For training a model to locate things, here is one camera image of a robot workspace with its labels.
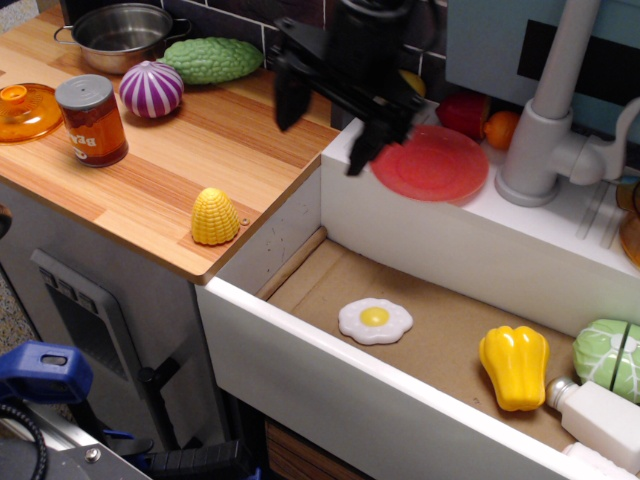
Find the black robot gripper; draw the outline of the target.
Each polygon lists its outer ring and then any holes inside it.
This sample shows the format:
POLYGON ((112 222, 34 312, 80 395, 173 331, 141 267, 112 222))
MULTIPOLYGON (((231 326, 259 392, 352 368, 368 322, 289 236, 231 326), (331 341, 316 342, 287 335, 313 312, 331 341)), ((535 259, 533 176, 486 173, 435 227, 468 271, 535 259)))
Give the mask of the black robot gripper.
POLYGON ((290 18, 275 22, 276 124, 284 132, 319 93, 365 125, 356 138, 347 176, 358 176, 389 143, 409 136, 424 101, 399 74, 404 16, 337 16, 330 29, 290 18))

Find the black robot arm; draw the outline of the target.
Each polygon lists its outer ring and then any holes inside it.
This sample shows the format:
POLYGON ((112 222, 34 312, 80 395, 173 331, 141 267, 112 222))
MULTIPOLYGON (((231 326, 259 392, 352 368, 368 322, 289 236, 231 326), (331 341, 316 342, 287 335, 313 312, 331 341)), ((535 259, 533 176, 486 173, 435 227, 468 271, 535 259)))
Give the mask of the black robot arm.
POLYGON ((413 1, 340 1, 329 29, 281 18, 274 51, 276 124, 286 131, 317 92, 360 119, 346 171, 357 176, 388 145, 410 136, 426 100, 400 73, 413 1))

